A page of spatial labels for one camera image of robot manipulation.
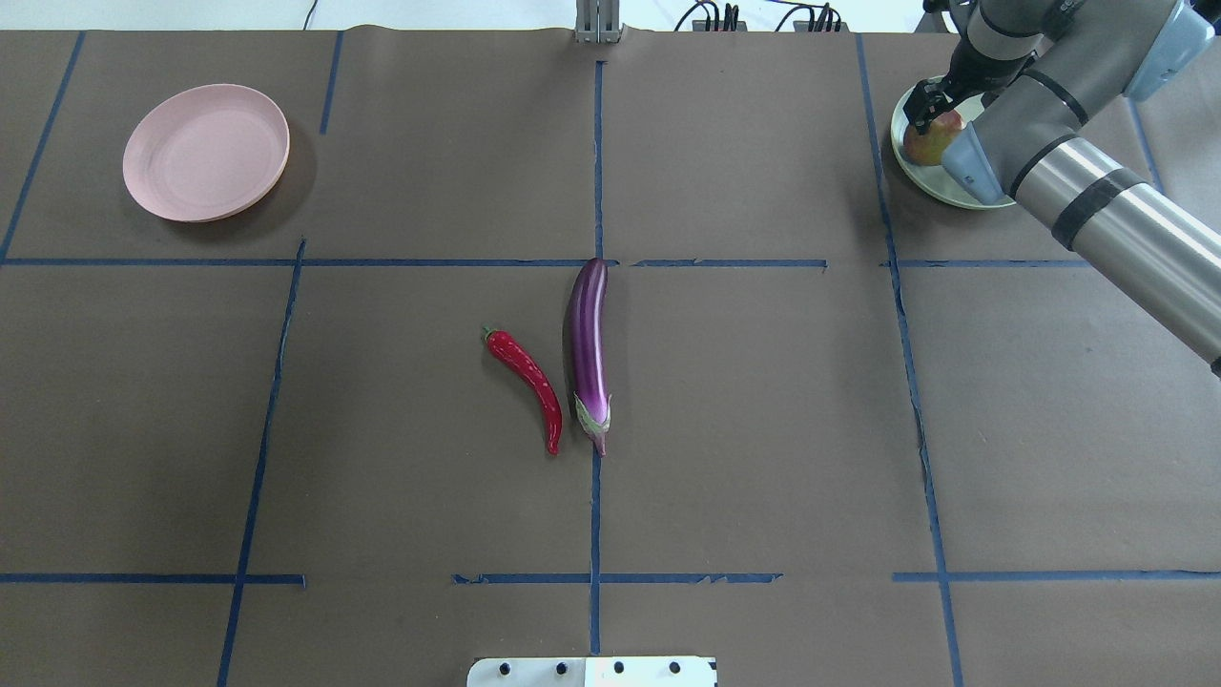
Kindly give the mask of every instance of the purple eggplant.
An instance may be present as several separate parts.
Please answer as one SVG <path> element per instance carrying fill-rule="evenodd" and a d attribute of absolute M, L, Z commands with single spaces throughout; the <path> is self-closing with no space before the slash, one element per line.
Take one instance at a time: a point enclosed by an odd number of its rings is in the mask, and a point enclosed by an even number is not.
<path fill-rule="evenodd" d="M 601 456 L 607 455 L 606 436 L 610 430 L 610 395 L 602 373 L 602 297 L 606 292 L 607 261 L 593 257 L 576 275 L 568 303 L 576 420 Z"/>

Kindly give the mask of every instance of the cable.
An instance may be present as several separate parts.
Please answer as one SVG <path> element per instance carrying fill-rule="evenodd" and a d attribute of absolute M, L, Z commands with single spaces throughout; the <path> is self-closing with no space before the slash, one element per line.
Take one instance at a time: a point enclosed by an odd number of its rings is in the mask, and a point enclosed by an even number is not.
<path fill-rule="evenodd" d="M 708 11 L 708 5 L 712 5 L 712 9 L 717 12 L 717 21 L 716 22 L 713 22 L 713 20 L 712 20 L 712 12 Z M 703 13 L 707 17 L 705 20 L 705 24 L 703 24 L 705 26 L 705 31 L 712 31 L 713 29 L 713 27 L 709 26 L 711 23 L 720 23 L 720 10 L 717 7 L 716 2 L 712 2 L 711 0 L 696 0 L 696 4 L 691 5 L 691 9 L 687 10 L 685 15 L 683 15 L 681 17 L 679 17 L 679 23 L 674 24 L 674 31 L 681 31 L 683 29 L 683 22 L 685 22 L 686 18 L 690 17 L 692 15 L 692 12 L 695 12 L 696 9 L 698 9 L 698 7 L 703 7 Z"/>
<path fill-rule="evenodd" d="M 797 12 L 800 10 L 810 10 L 810 24 L 813 26 L 813 23 L 814 23 L 814 7 L 812 5 L 797 5 L 796 7 L 789 10 L 789 13 L 786 13 L 780 20 L 780 23 L 775 24 L 775 31 L 772 32 L 772 33 L 777 33 L 781 28 L 784 28 L 784 22 L 789 21 L 789 17 L 791 17 L 794 15 L 794 12 Z"/>
<path fill-rule="evenodd" d="M 783 29 L 784 22 L 789 21 L 789 17 L 791 17 L 792 13 L 799 10 L 807 10 L 810 12 L 810 23 L 806 26 L 807 33 L 813 33 L 816 31 L 818 32 L 840 31 L 840 28 L 842 28 L 844 26 L 844 17 L 840 16 L 839 11 L 835 7 L 832 7 L 830 2 L 823 5 L 808 5 L 806 2 L 790 2 L 788 0 L 768 0 L 768 1 L 777 2 L 780 5 L 794 6 L 791 10 L 788 11 L 788 13 L 784 15 L 784 18 L 780 20 L 780 23 L 775 24 L 777 32 Z M 819 10 L 819 13 L 817 16 L 814 15 L 814 10 Z"/>
<path fill-rule="evenodd" d="M 302 24 L 302 31 L 309 28 L 309 21 L 314 17 L 314 10 L 316 9 L 317 9 L 317 0 L 314 0 L 314 4 L 309 6 L 309 12 L 305 13 L 305 23 Z"/>

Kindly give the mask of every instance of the black band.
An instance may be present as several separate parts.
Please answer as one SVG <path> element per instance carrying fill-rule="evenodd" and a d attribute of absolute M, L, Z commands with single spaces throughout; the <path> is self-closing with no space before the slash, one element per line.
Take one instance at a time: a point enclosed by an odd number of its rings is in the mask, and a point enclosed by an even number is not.
<path fill-rule="evenodd" d="M 1051 227 L 1051 234 L 1065 248 L 1072 250 L 1072 242 L 1077 238 L 1077 232 L 1081 231 L 1081 227 L 1096 215 L 1099 210 L 1111 204 L 1111 200 L 1116 195 L 1138 183 L 1147 182 L 1132 173 L 1131 170 L 1123 167 L 1090 183 L 1060 212 L 1060 216 L 1056 217 L 1056 223 Z"/>
<path fill-rule="evenodd" d="M 1081 137 L 1077 135 L 1076 133 L 1066 133 L 1060 138 L 1056 138 L 1051 143 L 1044 145 L 1042 150 L 1035 153 L 1033 157 L 1027 160 L 1026 166 L 1022 167 L 1022 171 L 1017 172 L 1017 176 L 1013 177 L 1013 183 L 1010 184 L 1009 187 L 1009 196 L 1017 198 L 1017 188 L 1022 185 L 1023 181 L 1026 181 L 1026 174 L 1031 173 L 1031 170 L 1034 168 L 1034 165 L 1039 164 L 1039 161 L 1043 160 L 1043 157 L 1046 157 L 1048 153 L 1059 148 L 1061 143 L 1066 140 L 1072 140 L 1073 138 L 1081 138 Z"/>
<path fill-rule="evenodd" d="M 1056 82 L 1056 79 L 1040 72 L 1039 70 L 1026 70 L 1024 72 L 1022 72 L 1022 76 L 1028 76 L 1033 78 L 1034 81 L 1042 83 L 1048 90 L 1055 93 L 1056 98 L 1063 101 L 1063 104 L 1067 105 L 1070 110 L 1072 110 L 1072 113 L 1077 115 L 1077 121 L 1081 122 L 1081 126 L 1085 126 L 1087 123 L 1089 123 L 1089 113 L 1085 112 L 1085 107 L 1082 107 L 1081 103 L 1078 103 L 1077 99 L 1072 96 L 1072 93 L 1065 90 L 1065 87 L 1060 85 L 1060 83 Z"/>
<path fill-rule="evenodd" d="M 1033 38 L 1039 34 L 1038 32 L 1013 33 L 1012 31 L 1005 31 L 1000 28 L 999 26 L 991 23 L 991 20 L 988 18 L 988 15 L 984 13 L 984 6 L 982 2 L 976 5 L 976 11 L 979 12 L 979 18 L 983 20 L 985 24 L 988 24 L 988 28 L 993 29 L 994 32 L 1001 35 L 1007 35 L 1009 38 Z"/>

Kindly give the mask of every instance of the white plate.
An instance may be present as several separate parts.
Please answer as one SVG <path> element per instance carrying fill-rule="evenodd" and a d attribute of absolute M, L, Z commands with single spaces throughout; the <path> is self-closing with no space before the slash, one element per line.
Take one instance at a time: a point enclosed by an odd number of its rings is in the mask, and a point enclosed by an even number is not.
<path fill-rule="evenodd" d="M 895 159 L 899 160 L 899 166 L 902 167 L 904 173 L 907 174 L 916 185 L 924 189 L 926 193 L 947 203 L 956 207 L 966 207 L 968 210 L 993 210 L 996 207 L 1007 207 L 1013 204 L 1013 200 L 1009 196 L 1001 199 L 1000 203 L 995 205 L 989 205 L 976 200 L 976 196 L 967 193 L 958 182 L 954 181 L 950 172 L 945 171 L 941 165 L 913 165 L 907 161 L 904 156 L 904 131 L 907 129 L 907 115 L 904 113 L 904 103 L 907 101 L 907 96 L 912 94 L 915 87 L 908 88 L 907 93 L 904 93 L 899 103 L 895 104 L 895 112 L 890 117 L 890 149 L 895 151 Z M 969 122 L 971 120 L 978 117 L 984 112 L 983 96 L 976 95 L 974 98 L 967 98 L 957 107 L 958 115 L 962 121 Z"/>
<path fill-rule="evenodd" d="M 140 120 L 123 150 L 123 181 L 145 210 L 176 221 L 241 212 L 288 162 L 288 122 L 263 93 L 232 83 L 170 98 Z"/>

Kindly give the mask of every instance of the apple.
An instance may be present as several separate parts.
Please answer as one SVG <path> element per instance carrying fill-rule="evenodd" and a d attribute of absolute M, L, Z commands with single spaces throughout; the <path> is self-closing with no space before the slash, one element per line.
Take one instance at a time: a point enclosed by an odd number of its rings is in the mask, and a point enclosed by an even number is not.
<path fill-rule="evenodd" d="M 907 124 L 907 129 L 904 131 L 904 156 L 915 165 L 940 165 L 941 153 L 945 153 L 945 149 L 965 128 L 967 128 L 967 122 L 962 121 L 962 116 L 955 110 L 933 120 L 928 133 L 923 135 L 916 131 L 916 127 Z"/>

